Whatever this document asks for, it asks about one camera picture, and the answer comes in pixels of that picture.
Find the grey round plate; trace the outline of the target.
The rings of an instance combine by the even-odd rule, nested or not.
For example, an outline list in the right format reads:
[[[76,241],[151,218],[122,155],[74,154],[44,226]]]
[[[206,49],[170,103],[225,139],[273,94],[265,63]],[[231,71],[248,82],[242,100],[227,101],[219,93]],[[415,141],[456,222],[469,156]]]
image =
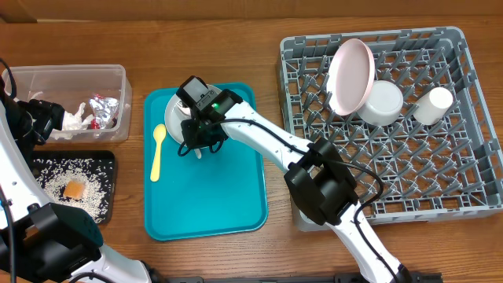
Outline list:
[[[164,123],[167,133],[178,144],[184,141],[181,123],[187,119],[192,119],[191,109],[182,103],[177,94],[174,94],[167,103],[164,113]]]

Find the white napkin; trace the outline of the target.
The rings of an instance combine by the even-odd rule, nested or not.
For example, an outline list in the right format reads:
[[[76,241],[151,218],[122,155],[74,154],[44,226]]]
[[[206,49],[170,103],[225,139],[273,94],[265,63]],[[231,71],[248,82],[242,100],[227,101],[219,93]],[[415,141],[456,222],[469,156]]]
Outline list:
[[[83,118],[86,103],[82,102],[79,105],[79,109],[75,114],[69,112],[64,113],[63,124],[61,130],[53,130],[50,138],[54,140],[64,139],[71,140],[75,134],[74,130],[85,130],[91,125],[94,119],[94,115],[90,114],[86,118]]]

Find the yellow plastic fork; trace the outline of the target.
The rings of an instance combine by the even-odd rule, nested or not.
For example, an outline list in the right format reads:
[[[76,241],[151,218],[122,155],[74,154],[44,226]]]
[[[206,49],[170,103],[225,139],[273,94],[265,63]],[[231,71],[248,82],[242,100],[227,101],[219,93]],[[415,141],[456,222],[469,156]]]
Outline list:
[[[160,165],[161,165],[161,151],[162,143],[167,135],[167,129],[164,124],[158,124],[153,131],[153,138],[156,143],[154,157],[152,161],[152,168],[150,180],[157,182],[160,179]]]

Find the small red wrapper piece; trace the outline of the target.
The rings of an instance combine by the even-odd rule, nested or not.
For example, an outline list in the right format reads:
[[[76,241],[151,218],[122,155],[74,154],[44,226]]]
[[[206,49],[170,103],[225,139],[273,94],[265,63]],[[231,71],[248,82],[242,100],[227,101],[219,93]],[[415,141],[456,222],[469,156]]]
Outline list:
[[[98,129],[98,130],[100,129],[100,125],[98,124],[98,122],[95,119],[93,119],[91,121],[91,128],[92,129]]]

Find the silver red wrapper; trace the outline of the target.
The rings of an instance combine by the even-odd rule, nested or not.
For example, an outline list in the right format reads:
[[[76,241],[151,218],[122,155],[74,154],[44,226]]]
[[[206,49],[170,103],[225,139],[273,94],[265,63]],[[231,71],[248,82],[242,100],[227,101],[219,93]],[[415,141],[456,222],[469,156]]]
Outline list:
[[[94,113],[94,119],[100,125],[99,130],[115,126],[116,114],[119,110],[119,100],[95,94],[89,100],[89,104]]]

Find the orange food cube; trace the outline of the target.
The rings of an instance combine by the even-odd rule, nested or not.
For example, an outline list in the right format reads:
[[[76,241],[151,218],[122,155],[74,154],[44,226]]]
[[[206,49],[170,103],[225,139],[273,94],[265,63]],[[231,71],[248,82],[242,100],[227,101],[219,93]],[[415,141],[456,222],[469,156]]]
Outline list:
[[[69,197],[74,200],[80,200],[83,197],[83,193],[86,189],[86,186],[82,182],[70,181],[63,192],[64,197]]]

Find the large white plate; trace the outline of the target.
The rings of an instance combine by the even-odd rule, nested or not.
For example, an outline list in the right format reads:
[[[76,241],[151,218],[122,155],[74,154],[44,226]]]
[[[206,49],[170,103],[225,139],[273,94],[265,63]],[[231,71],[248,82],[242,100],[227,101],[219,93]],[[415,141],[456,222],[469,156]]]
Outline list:
[[[370,94],[374,72],[373,54],[363,41],[349,39],[343,43],[329,66],[329,107],[339,116],[359,110]]]

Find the small grey bowl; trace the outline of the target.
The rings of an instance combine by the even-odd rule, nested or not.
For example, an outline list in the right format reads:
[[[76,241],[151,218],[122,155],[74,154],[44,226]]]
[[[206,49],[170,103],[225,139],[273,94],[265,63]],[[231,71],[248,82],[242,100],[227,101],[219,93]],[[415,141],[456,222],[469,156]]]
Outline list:
[[[377,80],[373,83],[368,99],[357,114],[373,126],[387,126],[396,121],[402,106],[401,90],[394,83]]]

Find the white upturned cup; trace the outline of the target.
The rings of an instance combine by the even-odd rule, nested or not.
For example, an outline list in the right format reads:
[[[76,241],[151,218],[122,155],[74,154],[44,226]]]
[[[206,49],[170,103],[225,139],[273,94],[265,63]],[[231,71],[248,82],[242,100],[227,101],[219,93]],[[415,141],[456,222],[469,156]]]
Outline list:
[[[421,97],[413,117],[423,125],[433,125],[440,121],[453,104],[453,95],[443,87],[435,87]]]

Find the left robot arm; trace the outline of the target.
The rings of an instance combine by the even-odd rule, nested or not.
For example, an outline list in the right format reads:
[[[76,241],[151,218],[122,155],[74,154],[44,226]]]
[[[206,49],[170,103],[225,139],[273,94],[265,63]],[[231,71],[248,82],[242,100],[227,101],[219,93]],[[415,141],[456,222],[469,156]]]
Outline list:
[[[107,246],[83,209],[51,201],[28,164],[34,148],[61,129],[64,109],[17,100],[12,76],[1,85],[11,86],[1,92],[1,268],[10,280],[162,282],[147,263]]]

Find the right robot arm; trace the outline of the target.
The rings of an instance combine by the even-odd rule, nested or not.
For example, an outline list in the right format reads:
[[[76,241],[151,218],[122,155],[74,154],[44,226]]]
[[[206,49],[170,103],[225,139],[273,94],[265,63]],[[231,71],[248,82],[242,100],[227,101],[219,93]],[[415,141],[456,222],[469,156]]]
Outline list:
[[[296,207],[312,222],[329,227],[356,260],[368,282],[411,282],[408,269],[380,241],[363,212],[379,193],[361,202],[346,163],[330,141],[299,138],[257,113],[232,90],[214,91],[190,76],[177,90],[190,119],[182,121],[183,146],[211,152],[231,138],[260,153],[284,173]]]

